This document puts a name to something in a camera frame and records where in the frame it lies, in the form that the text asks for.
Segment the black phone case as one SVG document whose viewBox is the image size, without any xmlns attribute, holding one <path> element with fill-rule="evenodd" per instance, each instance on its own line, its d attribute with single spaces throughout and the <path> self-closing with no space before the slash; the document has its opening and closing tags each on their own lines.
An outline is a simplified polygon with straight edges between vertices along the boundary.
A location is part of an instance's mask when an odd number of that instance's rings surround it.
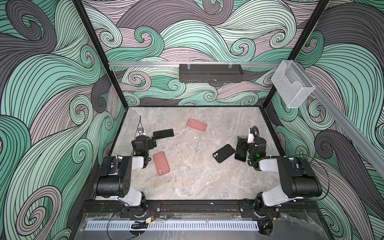
<svg viewBox="0 0 384 240">
<path fill-rule="evenodd" d="M 235 149 L 231 145 L 226 144 L 225 146 L 213 153 L 213 158 L 217 161 L 217 163 L 221 164 L 230 156 L 232 156 L 235 152 Z"/>
</svg>

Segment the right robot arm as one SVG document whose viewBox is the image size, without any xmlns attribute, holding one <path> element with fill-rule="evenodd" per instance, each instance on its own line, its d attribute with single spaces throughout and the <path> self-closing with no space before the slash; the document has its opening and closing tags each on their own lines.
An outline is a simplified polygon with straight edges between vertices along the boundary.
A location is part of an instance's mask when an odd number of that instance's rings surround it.
<svg viewBox="0 0 384 240">
<path fill-rule="evenodd" d="M 266 147 L 267 141 L 260 137 L 256 126 L 250 128 L 247 138 L 237 137 L 236 160 L 247 163 L 249 167 L 259 172 L 279 174 L 280 183 L 276 187 L 257 194 L 255 210 L 322 195 L 322 185 L 306 159 L 268 156 Z"/>
</svg>

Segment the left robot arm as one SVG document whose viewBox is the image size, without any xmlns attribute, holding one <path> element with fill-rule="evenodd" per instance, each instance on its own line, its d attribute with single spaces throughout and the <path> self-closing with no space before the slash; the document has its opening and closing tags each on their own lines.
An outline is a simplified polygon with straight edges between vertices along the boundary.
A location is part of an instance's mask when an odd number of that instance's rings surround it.
<svg viewBox="0 0 384 240">
<path fill-rule="evenodd" d="M 129 156 L 109 156 L 103 159 L 96 177 L 94 195 L 102 200 L 115 200 L 126 207 L 147 210 L 146 196 L 131 187 L 132 172 L 144 169 L 151 161 L 149 151 L 157 146 L 154 137 L 141 135 L 132 141 Z"/>
</svg>

